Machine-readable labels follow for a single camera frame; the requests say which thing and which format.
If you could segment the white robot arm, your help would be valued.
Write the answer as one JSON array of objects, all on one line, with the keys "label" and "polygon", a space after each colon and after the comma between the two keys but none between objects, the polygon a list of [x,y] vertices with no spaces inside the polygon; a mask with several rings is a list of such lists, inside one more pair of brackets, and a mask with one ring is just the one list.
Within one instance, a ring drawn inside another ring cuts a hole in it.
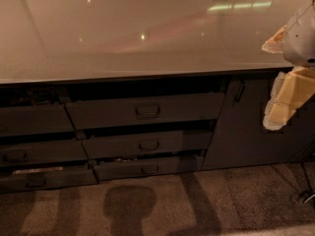
[{"label": "white robot arm", "polygon": [[277,131],[315,94],[315,0],[307,0],[262,50],[282,54],[293,65],[275,78],[265,108],[264,127]]}]

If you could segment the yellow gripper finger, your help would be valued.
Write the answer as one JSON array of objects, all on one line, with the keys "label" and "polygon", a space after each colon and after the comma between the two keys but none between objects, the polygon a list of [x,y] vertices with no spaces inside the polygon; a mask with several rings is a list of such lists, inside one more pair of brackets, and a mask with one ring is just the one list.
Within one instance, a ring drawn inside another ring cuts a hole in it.
[{"label": "yellow gripper finger", "polygon": [[281,129],[296,110],[314,94],[314,68],[299,66],[288,73],[279,72],[271,90],[271,98],[265,108],[264,128],[269,131]]},{"label": "yellow gripper finger", "polygon": [[284,34],[286,26],[281,27],[263,45],[262,50],[272,54],[282,54],[284,52]]}]

